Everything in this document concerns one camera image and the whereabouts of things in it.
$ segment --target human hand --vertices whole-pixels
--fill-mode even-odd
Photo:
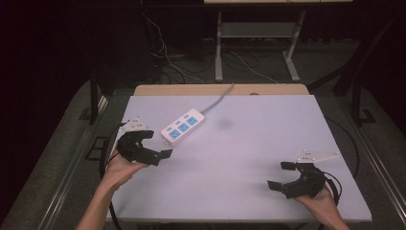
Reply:
[[[110,159],[101,180],[101,185],[106,185],[114,189],[114,191],[125,184],[138,170],[148,167],[148,165],[143,163],[128,162],[116,149],[114,149],[112,156],[113,158]]]
[[[302,203],[314,218],[332,230],[347,230],[349,229],[343,218],[341,217],[334,199],[325,186],[323,190],[314,197],[308,195],[293,198]]]

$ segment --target table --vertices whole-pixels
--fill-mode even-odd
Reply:
[[[205,4],[255,4],[255,3],[332,3],[352,2],[352,0],[204,0]],[[305,20],[305,11],[301,11],[296,22],[222,22],[221,11],[217,16],[217,36],[215,55],[215,80],[223,81],[221,61],[221,38],[222,37],[290,37],[290,45],[282,52],[283,59],[294,82],[300,80],[296,67],[292,60],[293,51]]]
[[[228,86],[140,85],[123,121],[139,115],[155,131],[144,146],[170,149],[160,130],[191,107],[212,103]],[[305,207],[270,191],[266,183],[299,178],[298,172],[283,171],[280,162],[295,161],[309,148],[339,153],[303,85],[237,84],[206,114],[206,123],[173,148],[170,159],[137,172],[112,202],[119,219],[137,222],[312,221]],[[346,221],[371,220],[342,157],[316,167],[341,181],[339,209]]]

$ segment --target forearm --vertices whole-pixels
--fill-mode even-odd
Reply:
[[[114,195],[114,188],[109,185],[100,184],[97,188],[92,201],[81,218],[77,229],[103,229],[105,217],[111,198]]]

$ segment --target floor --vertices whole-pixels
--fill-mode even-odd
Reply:
[[[162,69],[164,74],[156,83],[216,83],[214,44],[210,40],[206,42],[204,53],[198,57],[183,56],[181,51],[169,50],[172,64],[187,76],[182,78],[169,64]],[[227,40],[222,46],[223,83],[291,83],[281,55],[286,45],[286,41],[279,40]],[[293,60],[301,77],[300,83],[309,85],[336,70],[350,59],[357,45],[358,42],[349,40],[299,43]],[[350,95],[335,97],[331,92],[334,83],[335,80],[331,80],[311,91],[311,94],[316,96],[352,172],[356,169],[356,151],[359,151],[359,171],[355,181],[372,211],[373,221],[350,223],[350,228],[406,229],[404,216],[400,217],[390,195],[392,190],[384,186],[385,178],[373,166],[374,158],[371,157],[371,152],[379,157],[399,192],[405,196],[405,137],[367,90],[362,93],[362,108],[372,113],[376,123],[356,126],[349,115]],[[101,115],[93,125],[89,125],[83,116],[90,107],[88,82],[78,91],[1,229],[75,228],[99,183],[99,162],[85,160],[84,157],[98,136],[106,136],[121,121],[133,91],[133,88],[121,88],[113,96],[103,98],[100,103]],[[100,152],[94,150],[90,156],[98,155]],[[304,226],[300,223],[286,225],[291,229],[318,227],[317,222]],[[125,221],[121,221],[121,226],[123,229],[219,228],[210,224],[137,226]],[[243,226],[244,229],[254,229],[253,226]],[[107,222],[105,229],[114,229],[114,225]],[[255,229],[271,229],[271,226],[263,224],[255,226]]]

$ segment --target dark background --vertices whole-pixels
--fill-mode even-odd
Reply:
[[[201,2],[155,1],[164,4]],[[402,1],[395,0],[354,0],[347,7],[309,9],[301,41],[366,41],[402,5]],[[152,14],[160,24],[167,44],[185,52],[198,53],[201,38],[215,35],[215,11],[157,11]],[[231,16],[229,19],[253,17],[247,11],[237,14],[239,18]],[[404,133],[405,14],[403,10],[395,19],[360,73],[364,86],[372,91]],[[254,15],[258,17],[256,19],[267,19],[265,12]],[[154,81],[157,75],[149,53],[154,39],[156,32],[154,34],[146,27],[139,11],[75,10],[69,1],[0,0],[3,96],[0,222],[18,196],[64,110],[92,73],[96,73],[102,93],[107,95],[115,88]]]

